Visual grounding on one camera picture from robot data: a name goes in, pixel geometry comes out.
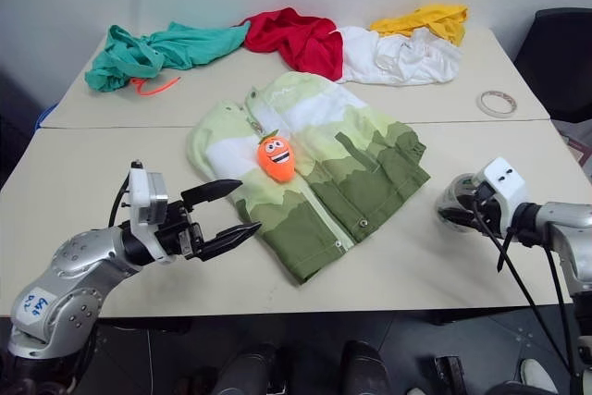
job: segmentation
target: green and white jacket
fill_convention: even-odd
[[[290,141],[296,175],[280,184],[257,164],[261,137]],[[391,217],[428,179],[411,128],[321,76],[290,72],[244,105],[221,103],[193,129],[188,156],[209,179],[239,179],[245,221],[304,282]]]

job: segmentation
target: black cable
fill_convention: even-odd
[[[509,227],[508,228],[508,234],[506,235],[506,238],[503,240],[503,245],[501,246],[503,248],[503,251],[507,254],[508,253],[508,248],[510,247],[510,242],[512,242],[512,238],[515,234],[515,230],[514,227]],[[499,256],[499,260],[498,260],[498,273],[501,271],[501,268],[503,267],[503,256],[500,255]]]
[[[487,224],[485,223],[485,221],[483,220],[481,215],[479,215],[479,209],[477,208],[477,201],[476,200],[473,200],[473,202],[472,202],[472,210],[475,215],[475,219],[479,223],[479,227],[481,227],[481,229],[485,231],[486,235],[489,236],[489,238],[493,241],[493,243],[498,248],[499,254],[501,254],[503,256],[503,259],[506,262],[506,264],[508,265],[510,272],[512,272],[512,276],[514,277],[516,284],[518,284],[518,287],[520,287],[520,290],[524,294],[525,298],[528,300],[528,305],[530,305],[530,308],[532,309],[533,313],[535,314],[535,318],[538,321],[538,324],[540,324],[541,328],[545,332],[545,335],[549,339],[549,342],[551,343],[553,350],[557,353],[557,356],[560,358],[561,362],[565,366],[565,369],[568,372],[570,372],[570,374],[571,374],[571,369],[570,369],[569,365],[567,364],[567,362],[565,361],[565,357],[560,352],[560,349],[557,346],[557,343],[555,342],[555,340],[551,336],[551,332],[547,328],[547,324],[545,324],[545,320],[543,320],[543,317],[541,316],[540,312],[538,311],[538,307],[535,304],[535,301],[533,300],[532,296],[530,296],[528,289],[526,288],[522,279],[520,278],[520,275],[518,275],[518,272],[514,268],[514,264],[513,264],[512,260],[510,259],[510,257],[506,253],[506,251],[503,250],[503,247],[501,246],[500,242],[498,241],[496,236],[491,232],[491,229],[487,226]],[[510,233],[507,235],[506,238],[511,238],[511,237],[512,237],[512,234]]]
[[[121,203],[121,198],[123,198],[124,193],[128,189],[128,185],[130,185],[130,173],[126,176],[123,184],[119,187],[119,191],[117,192],[117,196],[115,197],[115,201],[113,202],[113,207],[111,207],[111,214],[109,215],[109,224],[108,227],[113,227],[115,224],[115,216],[117,215],[117,210],[119,208],[119,203]]]
[[[547,261],[549,261],[549,268],[551,269],[551,275],[553,276],[553,284],[555,285],[555,292],[557,293],[557,300],[559,301],[559,309],[561,314],[561,323],[563,324],[563,336],[565,337],[565,349],[567,351],[567,361],[570,366],[570,373],[575,374],[574,367],[574,350],[572,348],[572,335],[570,332],[570,325],[567,321],[567,311],[565,310],[565,302],[563,301],[563,293],[561,292],[561,285],[559,282],[559,276],[557,275],[557,267],[555,261],[551,256],[551,252],[548,248],[545,249],[547,255]]]

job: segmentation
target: carrot toy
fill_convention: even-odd
[[[267,175],[277,182],[288,182],[294,176],[294,152],[278,131],[264,136],[257,148],[257,161]]]

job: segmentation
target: white table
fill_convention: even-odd
[[[514,306],[524,297],[477,233],[436,218],[434,202],[458,174],[503,155],[533,202],[592,202],[592,186],[547,120],[416,124],[432,179],[381,229],[303,286],[257,239],[210,262],[152,264],[106,300],[103,316],[223,315]],[[0,193],[0,314],[68,237],[106,225],[130,160],[162,172],[172,199],[201,183],[185,158],[189,129],[39,130]],[[125,213],[120,210],[120,219]],[[231,203],[193,212],[206,236],[239,223]],[[540,248],[510,250],[539,303],[555,294]]]
[[[100,43],[97,53],[103,47]],[[447,84],[399,88],[352,82],[345,85],[368,104],[405,123],[500,120],[486,115],[475,104],[477,96],[486,90],[501,90],[516,100],[518,108],[511,120],[549,118],[490,30],[469,28],[461,49],[460,74]],[[278,53],[256,54],[241,48],[205,67],[165,69],[145,88],[177,76],[181,80],[157,95],[139,96],[133,85],[112,93],[92,91],[84,81],[84,72],[93,59],[45,119],[44,127],[190,127],[220,100],[241,103],[251,87],[263,88],[289,69]]]

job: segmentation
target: teal shirt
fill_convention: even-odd
[[[199,29],[171,22],[166,31],[133,37],[117,25],[109,28],[105,49],[93,60],[84,79],[99,92],[112,92],[130,78],[154,78],[162,68],[189,69],[236,50],[251,24]]]

